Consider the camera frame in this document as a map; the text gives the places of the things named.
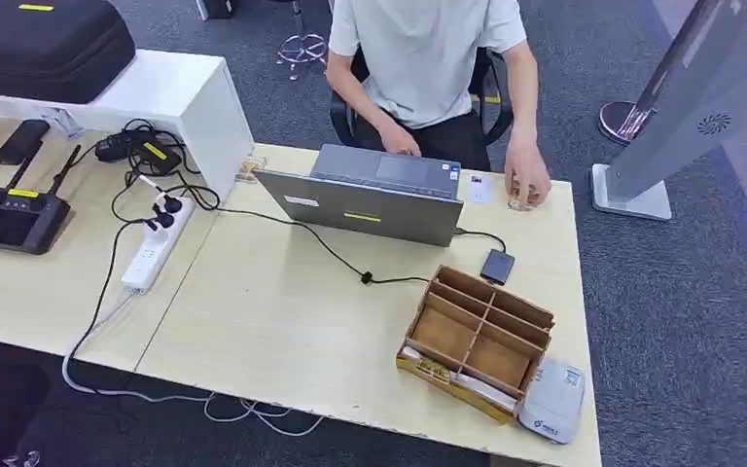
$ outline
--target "black bag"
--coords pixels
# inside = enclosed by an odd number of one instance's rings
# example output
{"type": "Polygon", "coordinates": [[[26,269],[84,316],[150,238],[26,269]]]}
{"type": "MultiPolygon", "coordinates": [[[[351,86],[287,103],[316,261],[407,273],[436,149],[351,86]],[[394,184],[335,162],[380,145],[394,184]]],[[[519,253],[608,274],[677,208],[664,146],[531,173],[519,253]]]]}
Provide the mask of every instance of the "black bag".
{"type": "Polygon", "coordinates": [[[105,0],[0,0],[1,95],[86,104],[135,54],[105,0]]]}

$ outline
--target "white card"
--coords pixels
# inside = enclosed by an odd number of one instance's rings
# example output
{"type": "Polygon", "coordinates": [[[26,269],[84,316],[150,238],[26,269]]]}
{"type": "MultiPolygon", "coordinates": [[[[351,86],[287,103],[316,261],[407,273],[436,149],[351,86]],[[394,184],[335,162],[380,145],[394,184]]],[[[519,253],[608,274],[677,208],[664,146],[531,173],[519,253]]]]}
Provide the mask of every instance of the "white card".
{"type": "Polygon", "coordinates": [[[468,201],[490,202],[492,179],[482,175],[471,175],[468,183],[468,201]]]}

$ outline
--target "cardboard organizer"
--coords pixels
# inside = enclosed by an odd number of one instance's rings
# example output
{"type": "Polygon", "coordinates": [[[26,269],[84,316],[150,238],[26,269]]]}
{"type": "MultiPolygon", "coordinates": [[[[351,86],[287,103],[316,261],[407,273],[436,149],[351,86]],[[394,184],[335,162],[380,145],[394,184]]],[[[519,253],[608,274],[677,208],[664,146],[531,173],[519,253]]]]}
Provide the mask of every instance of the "cardboard organizer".
{"type": "Polygon", "coordinates": [[[553,315],[498,287],[442,266],[425,289],[397,353],[397,366],[505,423],[516,410],[457,379],[478,379],[522,399],[551,341],[553,315]],[[410,347],[421,355],[411,360],[410,347]]]}

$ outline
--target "white power strip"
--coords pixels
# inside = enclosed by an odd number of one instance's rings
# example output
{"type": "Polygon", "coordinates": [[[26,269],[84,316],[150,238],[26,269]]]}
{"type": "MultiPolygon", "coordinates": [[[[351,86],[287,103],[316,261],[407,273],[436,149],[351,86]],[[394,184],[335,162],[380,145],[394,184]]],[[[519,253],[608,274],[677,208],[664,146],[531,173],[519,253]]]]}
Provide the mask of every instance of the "white power strip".
{"type": "Polygon", "coordinates": [[[144,226],[144,240],[122,276],[122,284],[125,287],[144,293],[150,290],[156,278],[159,277],[161,268],[196,208],[194,201],[190,198],[177,199],[182,201],[182,209],[172,214],[172,226],[167,229],[159,226],[155,232],[144,226]]]}

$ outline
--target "chrome chair base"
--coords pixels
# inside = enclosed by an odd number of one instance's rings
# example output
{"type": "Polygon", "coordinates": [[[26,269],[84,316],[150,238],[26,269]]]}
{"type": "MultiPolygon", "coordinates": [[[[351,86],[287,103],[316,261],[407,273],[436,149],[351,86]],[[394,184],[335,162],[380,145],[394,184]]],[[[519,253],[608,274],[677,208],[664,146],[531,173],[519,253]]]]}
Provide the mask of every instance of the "chrome chair base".
{"type": "Polygon", "coordinates": [[[288,38],[287,41],[283,42],[279,47],[279,51],[276,53],[278,59],[277,64],[290,63],[291,64],[291,81],[296,81],[299,78],[297,73],[297,65],[302,63],[309,63],[311,61],[321,61],[323,65],[326,65],[325,55],[328,53],[328,43],[322,36],[317,34],[306,34],[304,36],[295,35],[288,38]]]}

